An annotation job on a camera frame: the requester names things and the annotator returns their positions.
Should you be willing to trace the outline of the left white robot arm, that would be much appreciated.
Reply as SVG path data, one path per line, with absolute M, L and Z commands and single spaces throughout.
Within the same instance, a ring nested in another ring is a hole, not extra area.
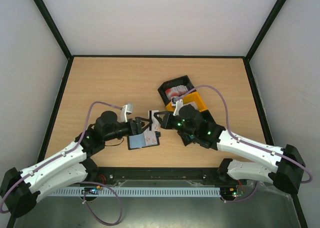
M 56 154 L 22 170 L 15 167 L 7 170 L 0 185 L 0 204 L 7 210 L 0 212 L 22 217 L 54 191 L 88 181 L 90 173 L 97 169 L 91 156 L 103 150 L 107 141 L 140 135 L 151 124 L 150 118 L 143 117 L 119 122 L 115 112 L 103 112 L 94 124 L 86 124 L 86 130 Z

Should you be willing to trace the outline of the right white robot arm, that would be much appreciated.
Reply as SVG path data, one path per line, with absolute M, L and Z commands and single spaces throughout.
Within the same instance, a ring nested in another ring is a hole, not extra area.
M 217 124 L 208 111 L 200 112 L 190 104 L 178 112 L 159 111 L 153 116 L 161 128 L 176 130 L 186 146 L 199 144 L 206 149 L 233 153 L 247 159 L 242 162 L 225 158 L 218 171 L 218 179 L 222 183 L 254 180 L 273 184 L 278 190 L 291 195 L 298 193 L 306 165 L 295 146 L 271 146 L 239 136 Z

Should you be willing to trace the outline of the black leather card holder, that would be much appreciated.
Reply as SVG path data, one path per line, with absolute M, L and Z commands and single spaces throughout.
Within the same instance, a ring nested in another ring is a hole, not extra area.
M 156 136 L 157 136 L 158 145 L 154 145 L 154 146 L 159 146 L 161 133 L 159 131 L 155 131 L 155 132 L 156 132 Z M 145 144 L 144 133 L 132 135 L 127 138 L 128 150 L 136 150 L 136 149 L 141 149 L 141 148 L 154 147 L 154 146 L 146 147 L 145 145 L 146 144 Z

